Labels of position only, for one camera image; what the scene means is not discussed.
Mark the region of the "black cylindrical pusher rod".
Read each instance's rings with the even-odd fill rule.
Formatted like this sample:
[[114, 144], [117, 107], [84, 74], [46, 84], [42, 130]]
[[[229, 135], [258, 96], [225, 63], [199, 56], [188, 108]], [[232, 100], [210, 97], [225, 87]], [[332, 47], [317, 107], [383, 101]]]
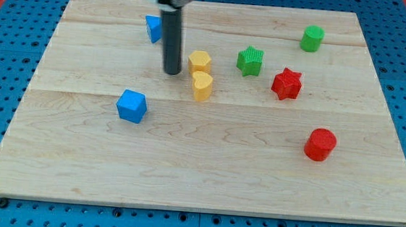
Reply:
[[182, 71], [182, 9], [161, 11], [161, 26], [163, 70], [177, 75]]

